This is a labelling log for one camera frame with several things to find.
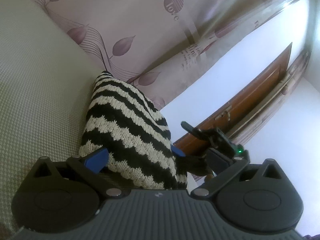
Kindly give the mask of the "black white knitted garment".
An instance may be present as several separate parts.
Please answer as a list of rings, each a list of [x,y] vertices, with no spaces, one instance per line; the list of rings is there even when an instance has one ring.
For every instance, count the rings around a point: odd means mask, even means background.
[[[164,116],[140,90],[104,71],[95,80],[79,155],[105,148],[102,170],[124,186],[150,190],[187,188],[187,172],[171,150]]]

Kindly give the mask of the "pink leaf print curtain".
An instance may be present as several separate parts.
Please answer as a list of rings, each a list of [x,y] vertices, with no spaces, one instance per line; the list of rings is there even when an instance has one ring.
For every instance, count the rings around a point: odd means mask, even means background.
[[[150,98],[178,139],[181,121],[199,124],[279,54],[253,44],[292,0],[32,1],[97,66]]]

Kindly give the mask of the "beige woven mattress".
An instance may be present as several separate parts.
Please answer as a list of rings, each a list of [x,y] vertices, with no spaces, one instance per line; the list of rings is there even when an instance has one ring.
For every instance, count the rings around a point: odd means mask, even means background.
[[[64,161],[81,144],[101,70],[32,0],[1,0],[1,239],[11,201],[37,159]]]

